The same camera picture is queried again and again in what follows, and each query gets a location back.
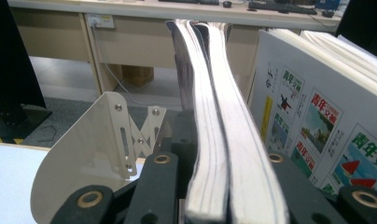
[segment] book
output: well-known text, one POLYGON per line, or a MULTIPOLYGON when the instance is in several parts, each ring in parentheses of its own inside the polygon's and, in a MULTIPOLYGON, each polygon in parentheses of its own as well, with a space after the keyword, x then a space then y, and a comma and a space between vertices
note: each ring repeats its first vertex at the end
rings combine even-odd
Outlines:
POLYGON ((167 24, 174 40, 182 94, 186 94, 182 98, 192 94, 199 136, 186 218, 193 223, 287 223, 281 187, 230 70, 226 55, 229 25, 181 20, 167 24), (187 85, 192 79, 192 86, 187 85), (206 130, 221 133, 224 145, 203 147, 203 143, 213 141, 206 130), (209 186, 215 181, 217 185, 209 186))
POLYGON ((250 100, 266 148, 331 195, 377 190, 377 67, 350 50, 330 35, 260 31, 250 100))

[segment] yellow label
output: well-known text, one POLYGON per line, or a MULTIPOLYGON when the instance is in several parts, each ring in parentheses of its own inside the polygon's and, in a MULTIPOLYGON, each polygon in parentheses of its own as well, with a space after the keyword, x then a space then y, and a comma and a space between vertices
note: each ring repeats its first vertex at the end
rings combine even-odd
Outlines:
POLYGON ((267 99, 265 100, 263 121, 261 124, 261 130, 260 130, 260 135, 263 142, 265 141, 265 137, 267 136, 268 122, 270 121, 271 107, 272 107, 272 98, 267 96, 267 99))

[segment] bolt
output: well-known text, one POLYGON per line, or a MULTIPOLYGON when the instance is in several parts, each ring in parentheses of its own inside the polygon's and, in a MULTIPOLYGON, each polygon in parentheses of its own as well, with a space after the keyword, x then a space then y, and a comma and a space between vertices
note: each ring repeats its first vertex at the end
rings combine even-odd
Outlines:
POLYGON ((152 113, 154 116, 158 116, 160 114, 160 111, 158 109, 153 109, 152 113))
POLYGON ((115 105, 115 109, 117 111, 121 111, 122 110, 122 105, 115 105))

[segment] metal bracket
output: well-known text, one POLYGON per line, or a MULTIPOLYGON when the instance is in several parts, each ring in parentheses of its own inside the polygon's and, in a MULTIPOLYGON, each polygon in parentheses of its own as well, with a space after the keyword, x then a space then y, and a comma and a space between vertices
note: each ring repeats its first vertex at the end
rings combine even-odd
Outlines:
POLYGON ((152 153, 166 109, 152 106, 147 112, 139 131, 125 99, 119 93, 105 92, 41 163, 31 196, 36 222, 49 223, 78 189, 101 185, 116 191, 127 185, 130 175, 137 173, 139 154, 152 153))

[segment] white desk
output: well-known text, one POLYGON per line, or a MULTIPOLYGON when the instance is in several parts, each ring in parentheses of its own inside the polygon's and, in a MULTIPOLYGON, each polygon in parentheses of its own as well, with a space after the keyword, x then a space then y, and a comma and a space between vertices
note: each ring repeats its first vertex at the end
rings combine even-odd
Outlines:
POLYGON ((120 64, 175 67, 171 35, 166 20, 189 19, 234 24, 227 45, 232 73, 248 99, 254 78, 258 29, 334 32, 340 18, 332 19, 276 11, 247 11, 247 3, 222 6, 168 3, 158 0, 124 3, 121 0, 8 0, 30 55, 81 60, 91 63, 98 92, 112 91, 117 82, 105 71, 105 63, 121 77, 120 64), (98 40, 86 21, 86 13, 114 16, 116 28, 98 29, 98 40))
POLYGON ((47 148, 0 144, 0 223, 35 223, 31 190, 47 148))

